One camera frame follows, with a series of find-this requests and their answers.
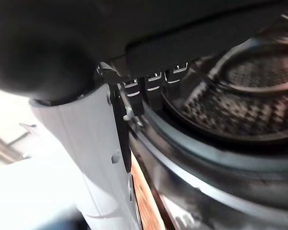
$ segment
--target wooden floor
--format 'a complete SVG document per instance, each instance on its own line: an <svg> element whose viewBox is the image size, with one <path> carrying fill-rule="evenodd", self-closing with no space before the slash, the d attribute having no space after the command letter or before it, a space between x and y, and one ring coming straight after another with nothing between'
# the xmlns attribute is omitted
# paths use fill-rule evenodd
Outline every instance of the wooden floor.
<svg viewBox="0 0 288 230"><path fill-rule="evenodd" d="M154 197L133 155L131 172L144 230L166 230Z"/></svg>

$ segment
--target dark rounded object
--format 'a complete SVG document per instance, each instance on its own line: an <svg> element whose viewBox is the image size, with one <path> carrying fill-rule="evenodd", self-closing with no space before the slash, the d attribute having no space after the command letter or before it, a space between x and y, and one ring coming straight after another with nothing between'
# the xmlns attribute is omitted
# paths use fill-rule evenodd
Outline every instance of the dark rounded object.
<svg viewBox="0 0 288 230"><path fill-rule="evenodd" d="M93 85L95 63L77 45L40 37L0 40L0 89L32 99L65 103Z"/></svg>

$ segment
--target black plastic part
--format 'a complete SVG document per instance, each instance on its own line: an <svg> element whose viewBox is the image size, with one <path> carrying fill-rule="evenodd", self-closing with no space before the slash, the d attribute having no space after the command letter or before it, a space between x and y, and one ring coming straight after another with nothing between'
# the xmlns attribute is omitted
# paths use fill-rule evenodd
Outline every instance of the black plastic part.
<svg viewBox="0 0 288 230"><path fill-rule="evenodd" d="M117 85L109 85L110 100L115 117L116 129L120 141L120 149L123 156L126 171L131 172L131 151L129 148L129 132L127 123L123 116L126 114L125 106L120 97L120 92Z"/></svg>
<svg viewBox="0 0 288 230"><path fill-rule="evenodd" d="M270 1L234 11L224 11L177 30L134 43L128 47L126 54L130 75L138 78L156 71L165 71L176 63L236 46L269 26L287 5L286 0Z"/></svg>
<svg viewBox="0 0 288 230"><path fill-rule="evenodd" d="M165 88L167 90L167 96L171 100L178 99L181 96L180 80L187 75L189 68L189 63L184 63L166 71Z"/></svg>
<svg viewBox="0 0 288 230"><path fill-rule="evenodd" d="M164 81L164 73L156 73L145 78L145 93L150 107L153 110L162 109L161 85Z"/></svg>
<svg viewBox="0 0 288 230"><path fill-rule="evenodd" d="M123 87L125 89L128 101L133 110L135 116L144 114L144 106L142 101L141 83L139 80L134 79L128 82L124 82Z"/></svg>

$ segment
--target washing machine drum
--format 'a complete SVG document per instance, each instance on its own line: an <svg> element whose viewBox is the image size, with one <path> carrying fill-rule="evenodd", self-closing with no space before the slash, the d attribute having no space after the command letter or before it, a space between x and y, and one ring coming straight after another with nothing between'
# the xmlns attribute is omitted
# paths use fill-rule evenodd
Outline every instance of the washing machine drum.
<svg viewBox="0 0 288 230"><path fill-rule="evenodd" d="M288 210L288 17L189 65L180 97L165 83L162 110L146 103L141 132L217 189Z"/></svg>
<svg viewBox="0 0 288 230"><path fill-rule="evenodd" d="M164 99L195 132L232 143L288 142L288 23L194 61L181 92Z"/></svg>

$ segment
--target white plastic casing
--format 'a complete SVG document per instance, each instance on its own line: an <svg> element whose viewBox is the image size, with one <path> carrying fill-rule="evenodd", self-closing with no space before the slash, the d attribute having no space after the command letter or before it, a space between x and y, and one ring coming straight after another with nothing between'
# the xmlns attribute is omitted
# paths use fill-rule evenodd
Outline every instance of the white plastic casing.
<svg viewBox="0 0 288 230"><path fill-rule="evenodd" d="M132 182L124 166L108 94L108 85L103 85L68 104L31 105L82 172L76 204L90 228L139 230Z"/></svg>

